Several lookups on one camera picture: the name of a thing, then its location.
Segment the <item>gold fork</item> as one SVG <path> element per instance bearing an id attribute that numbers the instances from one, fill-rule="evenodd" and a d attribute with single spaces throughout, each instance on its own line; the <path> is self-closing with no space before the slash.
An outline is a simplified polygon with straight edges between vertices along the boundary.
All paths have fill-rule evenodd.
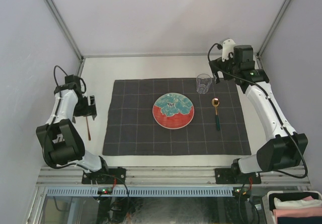
<path id="1" fill-rule="evenodd" d="M 87 133 L 88 133 L 88 141 L 91 141 L 91 133 L 90 133 L 90 128 L 89 128 L 89 121 L 88 121 L 88 117 L 86 116 L 86 125 L 87 125 Z"/>

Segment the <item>clear drinking glass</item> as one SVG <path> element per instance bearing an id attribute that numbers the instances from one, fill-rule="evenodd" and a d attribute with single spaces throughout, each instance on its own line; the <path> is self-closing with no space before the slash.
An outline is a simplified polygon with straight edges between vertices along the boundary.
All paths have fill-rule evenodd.
<path id="1" fill-rule="evenodd" d="M 206 94 L 212 84 L 212 78 L 208 74 L 202 73 L 196 77 L 196 88 L 199 94 Z"/>

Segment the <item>gold spoon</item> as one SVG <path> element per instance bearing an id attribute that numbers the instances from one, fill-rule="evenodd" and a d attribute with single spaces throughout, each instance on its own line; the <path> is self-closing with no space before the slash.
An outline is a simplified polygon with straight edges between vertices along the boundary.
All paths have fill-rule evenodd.
<path id="1" fill-rule="evenodd" d="M 218 114 L 219 100 L 217 98 L 213 98 L 212 105 L 215 108 L 216 129 L 218 131 L 220 131 L 221 127 L 220 127 L 220 119 L 219 119 L 219 114 Z"/>

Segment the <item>dark grey checked cloth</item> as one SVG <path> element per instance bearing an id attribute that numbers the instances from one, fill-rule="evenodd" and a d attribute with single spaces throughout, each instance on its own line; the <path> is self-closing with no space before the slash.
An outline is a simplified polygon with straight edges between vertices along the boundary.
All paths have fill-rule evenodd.
<path id="1" fill-rule="evenodd" d="M 155 121 L 152 107 L 166 93 L 188 97 L 193 120 L 181 129 Z M 219 100 L 221 130 L 216 129 L 212 99 Z M 250 155 L 243 111 L 233 82 L 211 85 L 199 94 L 195 78 L 116 80 L 103 145 L 105 156 Z"/>

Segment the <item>red and teal plate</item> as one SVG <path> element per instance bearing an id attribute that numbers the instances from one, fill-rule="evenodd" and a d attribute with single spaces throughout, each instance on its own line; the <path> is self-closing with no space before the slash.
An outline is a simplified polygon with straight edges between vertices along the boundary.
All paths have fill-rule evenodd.
<path id="1" fill-rule="evenodd" d="M 161 127 L 181 129 L 194 118 L 195 108 L 192 101 L 179 93 L 166 93 L 160 96 L 152 107 L 152 115 Z"/>

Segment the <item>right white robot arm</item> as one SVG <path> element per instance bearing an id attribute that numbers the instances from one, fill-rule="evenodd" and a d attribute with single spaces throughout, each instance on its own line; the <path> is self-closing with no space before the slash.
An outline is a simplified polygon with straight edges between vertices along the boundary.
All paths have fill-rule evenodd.
<path id="1" fill-rule="evenodd" d="M 240 86 L 242 93 L 252 103 L 264 128 L 266 143 L 248 157 L 233 160 L 231 177 L 237 183 L 243 183 L 249 174 L 278 172 L 303 164 L 304 173 L 299 179 L 308 175 L 304 152 L 308 144 L 304 133 L 297 133 L 286 119 L 272 92 L 269 78 L 263 69 L 255 68 L 253 48 L 250 45 L 236 45 L 232 39 L 214 43 L 222 52 L 218 59 L 208 59 L 215 83 L 219 83 L 219 73 L 226 81 L 233 80 Z"/>

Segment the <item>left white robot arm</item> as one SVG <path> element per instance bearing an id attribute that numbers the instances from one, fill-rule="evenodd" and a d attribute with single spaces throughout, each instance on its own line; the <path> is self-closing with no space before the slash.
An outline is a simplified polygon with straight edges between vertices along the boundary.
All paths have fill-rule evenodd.
<path id="1" fill-rule="evenodd" d="M 55 103 L 47 122 L 36 128 L 47 166 L 63 169 L 76 166 L 83 169 L 88 178 L 100 184 L 108 182 L 110 171 L 106 161 L 86 150 L 84 141 L 76 130 L 76 117 L 97 116 L 94 96 L 86 96 L 84 80 L 73 74 L 65 77 L 65 83 L 54 90 Z"/>

